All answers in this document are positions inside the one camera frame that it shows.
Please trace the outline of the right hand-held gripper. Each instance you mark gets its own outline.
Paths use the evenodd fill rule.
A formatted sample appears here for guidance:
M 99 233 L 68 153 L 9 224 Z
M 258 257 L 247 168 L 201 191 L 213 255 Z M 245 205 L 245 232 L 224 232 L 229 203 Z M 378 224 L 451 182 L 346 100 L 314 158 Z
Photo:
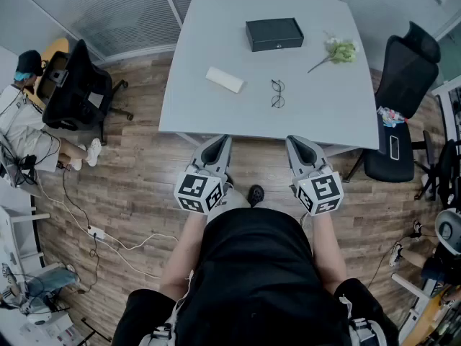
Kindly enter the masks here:
M 323 149 L 307 138 L 294 135 L 286 138 L 286 149 L 293 173 L 290 188 L 308 215 L 337 210 L 342 201 L 341 179 L 332 170 Z

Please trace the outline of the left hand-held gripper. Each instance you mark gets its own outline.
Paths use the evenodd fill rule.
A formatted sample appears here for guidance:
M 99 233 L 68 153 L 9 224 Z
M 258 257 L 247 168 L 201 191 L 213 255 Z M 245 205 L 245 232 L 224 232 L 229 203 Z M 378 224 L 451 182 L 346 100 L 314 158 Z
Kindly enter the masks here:
M 232 142 L 229 135 L 218 135 L 196 148 L 192 164 L 179 173 L 174 188 L 174 197 L 182 210 L 208 215 L 233 186 L 226 172 Z

